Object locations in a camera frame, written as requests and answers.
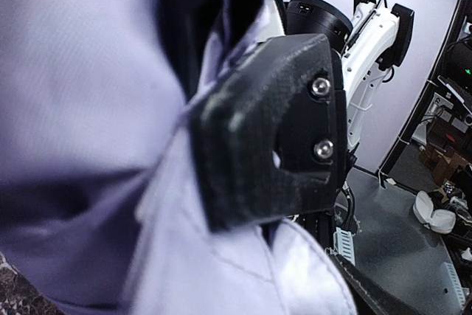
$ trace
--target silver screw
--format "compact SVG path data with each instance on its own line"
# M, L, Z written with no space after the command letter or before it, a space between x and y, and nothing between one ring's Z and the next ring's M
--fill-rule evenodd
M334 144L330 140L325 139L316 144L313 151L317 158L326 160L333 156Z
M323 77L316 78L311 84L311 92L316 97L324 97L330 93L331 83Z

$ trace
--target floor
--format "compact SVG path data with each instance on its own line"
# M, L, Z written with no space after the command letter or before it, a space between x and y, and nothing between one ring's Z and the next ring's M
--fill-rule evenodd
M0 254L1 315L63 315Z
M459 302L443 272L451 258L441 237L415 218L414 195L390 184L384 189L356 169L347 180L361 230L354 237L357 268L422 314L458 314Z
M416 191L431 192L437 189L431 171L421 163L420 149L414 143L405 148L389 175Z

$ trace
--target red object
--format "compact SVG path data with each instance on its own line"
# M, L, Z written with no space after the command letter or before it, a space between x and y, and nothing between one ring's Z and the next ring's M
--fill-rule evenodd
M447 139L449 139L449 140L450 140L451 142L453 142L453 143L456 142L456 140L454 139L454 137L453 137L452 135L450 135L450 134L446 134L445 137L446 137Z

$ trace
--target gray table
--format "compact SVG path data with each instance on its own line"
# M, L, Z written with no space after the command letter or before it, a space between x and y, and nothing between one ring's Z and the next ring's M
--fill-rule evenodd
M383 189L374 176L359 170L347 180L361 227L354 237L358 269L425 315L456 314L457 298L442 271L451 259L441 237L415 218L415 196L390 184Z

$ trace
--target lavender fabric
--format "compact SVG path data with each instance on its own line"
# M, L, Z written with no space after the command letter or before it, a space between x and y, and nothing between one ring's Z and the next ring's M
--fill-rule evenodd
M194 100L266 21L261 7L232 43L231 1ZM272 254L257 227L209 234L185 122L192 102L163 50L159 0L0 0L0 14L0 250L61 310L326 314L323 303L353 314L340 276L296 226L275 245L300 242L289 249L311 261L297 271L297 253ZM287 292L300 272L330 291Z

